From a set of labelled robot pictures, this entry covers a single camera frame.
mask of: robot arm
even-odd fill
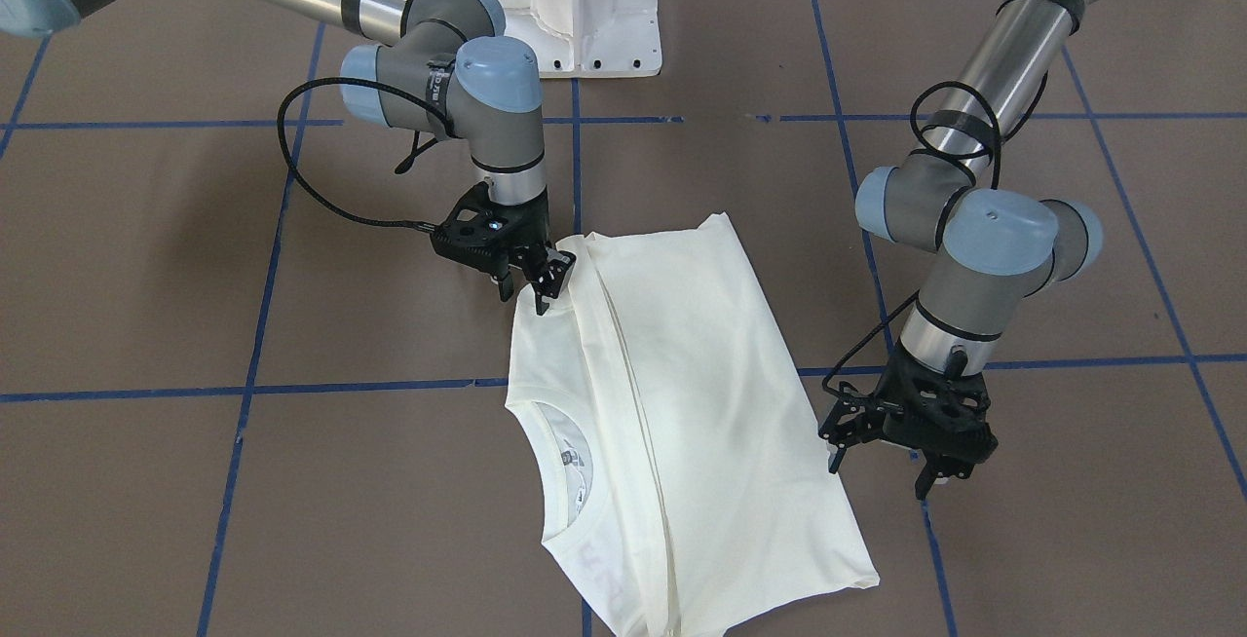
[[[42,37],[117,0],[0,0],[0,29]],[[264,0],[360,34],[370,46],[343,75],[398,87],[426,105],[343,87],[348,110],[388,127],[468,141],[478,184],[430,231],[434,251],[485,274],[508,300],[510,269],[532,283],[536,308],[557,298],[574,256],[554,251],[542,161],[541,82],[526,44],[503,37],[498,0]]]
[[[996,448],[986,423],[983,369],[1020,300],[1074,278],[1096,259],[1104,233],[1082,203],[1038,202],[989,187],[1003,132],[1023,118],[1065,39],[1097,0],[1004,0],[996,20],[899,167],[863,181],[863,229],[935,252],[934,268],[872,394],[842,383],[819,434],[835,449],[882,439],[922,450],[915,484],[966,479]]]

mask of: white cloth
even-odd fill
[[[559,243],[516,308],[506,406],[537,460],[541,544],[621,637],[710,636],[879,582],[726,216]]]

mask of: white shirt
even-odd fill
[[[506,406],[537,460],[541,544],[611,632],[722,635],[878,585],[727,217],[559,247],[576,267],[544,317],[516,308]]]

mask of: light blue joint cap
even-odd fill
[[[506,11],[503,10],[503,2],[498,0],[476,0],[480,6],[485,6],[485,11],[489,11],[489,21],[494,24],[494,35],[506,34]]]
[[[81,20],[70,0],[0,0],[0,30],[5,34],[47,37]]]
[[[473,37],[459,46],[455,77],[480,103],[508,113],[541,105],[537,56],[516,37]]]
[[[372,46],[372,44],[352,47],[342,59],[343,77],[368,79],[370,82],[377,82],[377,52],[379,50],[380,46]],[[385,112],[382,110],[382,92],[378,90],[343,84],[342,101],[353,117],[379,123],[379,126],[389,126],[385,121]]]
[[[878,234],[892,243],[892,233],[888,232],[887,211],[884,209],[884,196],[888,192],[888,178],[895,167],[874,167],[858,187],[857,201],[853,207],[858,216],[858,224],[868,233]]]
[[[1082,219],[1082,224],[1087,227],[1087,256],[1082,259],[1082,267],[1066,278],[1066,282],[1069,282],[1070,278],[1082,274],[1082,269],[1091,267],[1091,263],[1100,257],[1100,251],[1104,249],[1104,223],[1100,223],[1100,216],[1096,216],[1095,211],[1091,211],[1091,207],[1086,206],[1086,203],[1070,202],[1067,198],[1061,198],[1061,203],[1077,212],[1079,218]]]
[[[966,269],[1025,274],[1052,254],[1060,223],[1044,203],[1003,189],[975,189],[944,229],[944,249]]]

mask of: white plastic mount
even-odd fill
[[[542,77],[651,77],[662,69],[658,0],[499,0],[506,34]]]

